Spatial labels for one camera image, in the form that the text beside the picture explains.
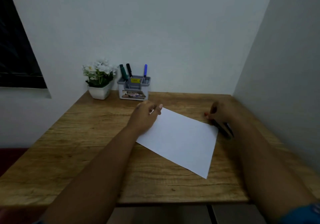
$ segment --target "yellow label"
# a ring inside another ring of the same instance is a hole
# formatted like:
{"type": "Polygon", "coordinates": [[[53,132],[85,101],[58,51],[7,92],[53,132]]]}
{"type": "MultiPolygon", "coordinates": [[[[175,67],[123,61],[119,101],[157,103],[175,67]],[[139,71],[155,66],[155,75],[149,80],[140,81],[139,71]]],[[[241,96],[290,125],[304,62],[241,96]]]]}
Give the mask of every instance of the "yellow label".
{"type": "Polygon", "coordinates": [[[140,83],[141,79],[131,78],[131,83],[140,83]]]}

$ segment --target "potted plant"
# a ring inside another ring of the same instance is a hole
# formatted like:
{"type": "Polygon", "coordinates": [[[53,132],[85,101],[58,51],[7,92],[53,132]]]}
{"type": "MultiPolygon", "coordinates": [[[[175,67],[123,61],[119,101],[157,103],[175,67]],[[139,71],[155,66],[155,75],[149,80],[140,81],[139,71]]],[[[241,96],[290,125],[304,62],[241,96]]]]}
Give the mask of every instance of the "potted plant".
{"type": "Polygon", "coordinates": [[[98,60],[92,65],[83,65],[83,74],[88,77],[86,83],[94,99],[104,100],[109,96],[114,84],[117,67],[107,60],[98,60]]]}

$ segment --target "forearm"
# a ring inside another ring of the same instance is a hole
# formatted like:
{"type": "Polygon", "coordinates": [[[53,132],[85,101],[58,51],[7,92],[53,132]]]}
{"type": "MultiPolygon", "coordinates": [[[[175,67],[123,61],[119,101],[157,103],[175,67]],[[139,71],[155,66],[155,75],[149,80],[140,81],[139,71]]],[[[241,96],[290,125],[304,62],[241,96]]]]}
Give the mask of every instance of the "forearm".
{"type": "Polygon", "coordinates": [[[291,209],[316,201],[254,125],[235,119],[230,126],[238,144],[249,194],[268,218],[276,220],[291,209]]]}
{"type": "Polygon", "coordinates": [[[44,221],[105,224],[113,211],[137,138],[133,130],[122,129],[54,200],[44,214],[44,221]]]}

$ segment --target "blue sleeve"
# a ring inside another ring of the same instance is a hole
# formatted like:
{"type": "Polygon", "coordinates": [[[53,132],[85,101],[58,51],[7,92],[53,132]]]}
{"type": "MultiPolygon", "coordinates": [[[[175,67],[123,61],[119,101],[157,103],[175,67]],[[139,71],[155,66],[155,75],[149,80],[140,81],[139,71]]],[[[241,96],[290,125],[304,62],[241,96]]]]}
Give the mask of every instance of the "blue sleeve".
{"type": "Polygon", "coordinates": [[[290,211],[280,219],[279,224],[320,224],[320,203],[290,211]]]}

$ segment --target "white wall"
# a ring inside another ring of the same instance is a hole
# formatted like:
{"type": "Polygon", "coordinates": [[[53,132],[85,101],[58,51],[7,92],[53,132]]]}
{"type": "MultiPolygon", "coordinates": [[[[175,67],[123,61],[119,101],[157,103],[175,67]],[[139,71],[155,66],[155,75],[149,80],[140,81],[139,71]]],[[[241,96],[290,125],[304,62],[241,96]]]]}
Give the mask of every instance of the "white wall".
{"type": "Polygon", "coordinates": [[[270,0],[234,96],[320,172],[320,0],[270,0]]]}
{"type": "Polygon", "coordinates": [[[0,146],[31,145],[106,56],[152,91],[232,94],[269,0],[14,0],[52,99],[2,100],[0,146]]]}

